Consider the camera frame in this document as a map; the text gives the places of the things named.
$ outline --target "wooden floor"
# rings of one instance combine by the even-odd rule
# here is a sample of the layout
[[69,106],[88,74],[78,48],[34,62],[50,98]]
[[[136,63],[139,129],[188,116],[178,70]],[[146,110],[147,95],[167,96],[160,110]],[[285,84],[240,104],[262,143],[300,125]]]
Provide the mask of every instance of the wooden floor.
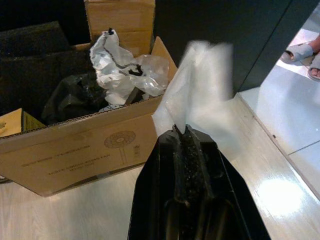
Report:
[[[214,140],[247,182],[271,238],[320,239],[319,200],[238,95],[230,110],[230,131]],[[140,170],[47,198],[0,185],[0,240],[125,240]]]

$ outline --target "floor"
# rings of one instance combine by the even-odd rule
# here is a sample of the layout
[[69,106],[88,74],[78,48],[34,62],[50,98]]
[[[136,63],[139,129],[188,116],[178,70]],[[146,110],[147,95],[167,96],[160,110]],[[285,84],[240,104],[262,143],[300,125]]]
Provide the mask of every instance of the floor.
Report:
[[[237,95],[209,134],[242,175],[272,240],[320,239],[320,201]],[[212,123],[216,113],[206,114]],[[141,167],[50,197],[12,182],[0,185],[2,240],[125,240]]]
[[[320,33],[320,5],[290,45]],[[257,88],[240,93],[273,140],[320,198],[320,82],[308,78],[312,57],[295,64],[278,60]]]

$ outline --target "sandal strap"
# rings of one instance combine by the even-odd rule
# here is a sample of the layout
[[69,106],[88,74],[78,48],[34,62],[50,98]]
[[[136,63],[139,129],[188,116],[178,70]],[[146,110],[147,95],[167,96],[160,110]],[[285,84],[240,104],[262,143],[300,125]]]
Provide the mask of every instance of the sandal strap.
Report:
[[320,54],[315,55],[312,63],[310,64],[310,69],[319,69],[320,70]]
[[314,54],[312,47],[307,43],[289,46],[286,51],[293,54],[293,61],[300,61]]

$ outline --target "sandal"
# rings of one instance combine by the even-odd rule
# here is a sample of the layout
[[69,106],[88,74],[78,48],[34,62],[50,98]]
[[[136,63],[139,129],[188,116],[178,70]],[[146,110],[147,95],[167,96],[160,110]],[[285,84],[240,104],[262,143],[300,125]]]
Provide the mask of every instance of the sandal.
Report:
[[310,57],[313,54],[314,51],[312,47],[305,42],[298,45],[289,46],[282,54],[280,59],[286,64],[291,64],[296,61],[300,61],[302,59]]
[[309,78],[315,80],[315,81],[320,81],[320,77],[319,76],[314,76],[312,75],[311,71],[312,69],[318,69],[320,70],[320,54],[315,55],[314,59],[312,60],[312,63],[310,65],[310,68],[307,72]]

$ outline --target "open cardboard box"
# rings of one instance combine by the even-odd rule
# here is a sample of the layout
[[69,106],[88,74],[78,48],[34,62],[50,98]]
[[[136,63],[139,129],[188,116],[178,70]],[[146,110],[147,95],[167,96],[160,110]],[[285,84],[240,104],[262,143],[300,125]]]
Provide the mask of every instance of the open cardboard box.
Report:
[[[85,8],[92,42],[112,27],[122,47],[135,56],[149,53],[155,0],[85,0]],[[151,54],[168,59],[171,80],[177,67],[159,37]],[[0,175],[50,196],[93,176],[144,163],[157,140],[151,115],[160,101],[156,97],[0,138]]]

